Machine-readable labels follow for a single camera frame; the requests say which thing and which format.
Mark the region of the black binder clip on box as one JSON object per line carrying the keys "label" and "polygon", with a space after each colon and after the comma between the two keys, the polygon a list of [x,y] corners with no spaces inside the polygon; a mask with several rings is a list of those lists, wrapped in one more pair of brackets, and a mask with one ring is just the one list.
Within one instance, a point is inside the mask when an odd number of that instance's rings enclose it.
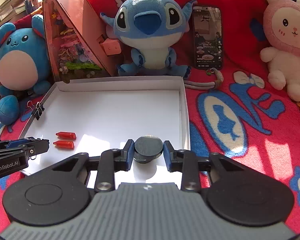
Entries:
{"label": "black binder clip on box", "polygon": [[31,110],[30,117],[34,117],[36,120],[39,120],[45,111],[44,105],[41,101],[36,102],[36,104],[34,104],[32,101],[28,101],[27,107]]}

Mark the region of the pink triangular diorama box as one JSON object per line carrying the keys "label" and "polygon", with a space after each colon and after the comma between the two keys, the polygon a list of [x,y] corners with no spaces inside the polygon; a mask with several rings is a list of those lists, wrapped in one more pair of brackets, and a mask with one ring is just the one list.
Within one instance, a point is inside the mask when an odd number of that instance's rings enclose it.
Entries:
{"label": "pink triangular diorama box", "polygon": [[43,0],[43,16],[55,81],[117,76],[121,46],[87,0]]}

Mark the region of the black smartphone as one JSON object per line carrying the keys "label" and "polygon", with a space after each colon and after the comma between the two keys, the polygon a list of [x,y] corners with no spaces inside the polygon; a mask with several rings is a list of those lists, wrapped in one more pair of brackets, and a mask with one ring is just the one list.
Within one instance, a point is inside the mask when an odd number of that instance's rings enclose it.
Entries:
{"label": "black smartphone", "polygon": [[216,7],[193,8],[194,63],[197,69],[220,70],[223,65],[221,11]]}

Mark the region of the red plastic cap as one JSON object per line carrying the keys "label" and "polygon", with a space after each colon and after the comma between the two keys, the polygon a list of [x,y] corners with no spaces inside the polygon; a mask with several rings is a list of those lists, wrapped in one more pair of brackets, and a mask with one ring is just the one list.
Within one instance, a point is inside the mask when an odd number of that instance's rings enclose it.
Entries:
{"label": "red plastic cap", "polygon": [[57,140],[53,145],[59,149],[73,150],[75,148],[73,141]]}
{"label": "red plastic cap", "polygon": [[56,136],[61,139],[76,140],[76,134],[74,132],[60,131],[56,133]]}

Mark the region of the round blue plush toy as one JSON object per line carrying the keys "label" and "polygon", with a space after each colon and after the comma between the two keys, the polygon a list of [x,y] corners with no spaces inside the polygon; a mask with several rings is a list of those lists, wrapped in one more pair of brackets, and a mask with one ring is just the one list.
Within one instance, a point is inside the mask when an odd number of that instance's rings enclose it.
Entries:
{"label": "round blue plush toy", "polygon": [[17,29],[7,22],[0,27],[0,122],[14,123],[20,114],[16,91],[45,94],[50,63],[45,42],[44,18],[31,17],[31,27]]}

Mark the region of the red cartoon blanket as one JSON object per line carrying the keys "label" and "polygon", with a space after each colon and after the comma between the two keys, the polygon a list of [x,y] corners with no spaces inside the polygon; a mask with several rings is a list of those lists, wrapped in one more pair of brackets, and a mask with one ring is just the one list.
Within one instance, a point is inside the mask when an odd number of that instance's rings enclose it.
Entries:
{"label": "red cartoon blanket", "polygon": [[[189,0],[176,0],[185,3]],[[186,90],[191,148],[219,152],[290,187],[295,203],[287,225],[300,232],[300,103],[268,82],[260,51],[268,46],[252,33],[266,0],[197,0],[222,13],[223,83]]]}

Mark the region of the black round cap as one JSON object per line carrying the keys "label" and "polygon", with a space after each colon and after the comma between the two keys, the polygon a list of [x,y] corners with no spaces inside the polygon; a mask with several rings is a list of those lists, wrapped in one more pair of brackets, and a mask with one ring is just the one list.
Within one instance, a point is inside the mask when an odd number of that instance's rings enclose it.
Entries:
{"label": "black round cap", "polygon": [[155,159],[162,154],[163,142],[153,135],[144,135],[136,140],[135,150],[145,159]]}
{"label": "black round cap", "polygon": [[147,164],[147,163],[150,163],[151,161],[153,161],[155,159],[158,159],[159,157],[160,157],[160,155],[155,155],[153,157],[144,157],[144,156],[141,156],[141,155],[134,155],[134,160],[137,163],[140,163],[140,164]]}

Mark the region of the black round cap front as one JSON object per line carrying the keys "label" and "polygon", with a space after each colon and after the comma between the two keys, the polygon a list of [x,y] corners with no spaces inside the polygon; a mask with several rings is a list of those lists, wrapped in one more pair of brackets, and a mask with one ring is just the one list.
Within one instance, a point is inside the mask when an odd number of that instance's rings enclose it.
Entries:
{"label": "black round cap front", "polygon": [[134,155],[134,160],[137,163],[140,163],[140,164],[147,164],[147,163],[150,163],[151,161],[153,161],[155,159],[158,159],[159,157],[160,157],[160,155],[155,155],[153,157],[144,157],[144,156],[141,156],[141,155]]}

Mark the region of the blue Stitch plush toy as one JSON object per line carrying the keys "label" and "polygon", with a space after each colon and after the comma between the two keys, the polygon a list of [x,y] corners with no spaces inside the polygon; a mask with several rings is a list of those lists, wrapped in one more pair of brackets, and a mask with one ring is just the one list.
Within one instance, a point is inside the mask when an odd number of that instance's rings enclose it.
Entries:
{"label": "blue Stitch plush toy", "polygon": [[120,76],[171,75],[188,78],[191,68],[177,65],[172,45],[189,31],[189,19],[196,0],[181,7],[175,0],[126,0],[115,17],[100,18],[114,35],[131,47],[131,63],[117,66]]}

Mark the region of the pink bunny plush toy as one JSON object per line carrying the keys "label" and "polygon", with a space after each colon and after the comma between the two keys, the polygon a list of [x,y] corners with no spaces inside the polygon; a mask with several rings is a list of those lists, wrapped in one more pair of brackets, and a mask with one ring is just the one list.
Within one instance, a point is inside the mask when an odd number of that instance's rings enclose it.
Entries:
{"label": "pink bunny plush toy", "polygon": [[268,82],[286,87],[288,96],[300,102],[300,0],[267,0],[263,29],[270,47],[260,52],[268,64]]}

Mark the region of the white cardboard box tray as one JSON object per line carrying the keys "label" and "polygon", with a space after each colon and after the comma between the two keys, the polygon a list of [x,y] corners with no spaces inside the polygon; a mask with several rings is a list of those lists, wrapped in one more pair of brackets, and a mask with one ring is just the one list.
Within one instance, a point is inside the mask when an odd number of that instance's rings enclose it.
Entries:
{"label": "white cardboard box tray", "polygon": [[73,150],[50,145],[23,170],[32,175],[71,155],[98,156],[123,148],[144,135],[190,148],[189,114],[184,82],[177,76],[105,77],[57,82],[42,98],[44,111],[29,118],[22,137],[57,140],[57,132],[76,135]]}

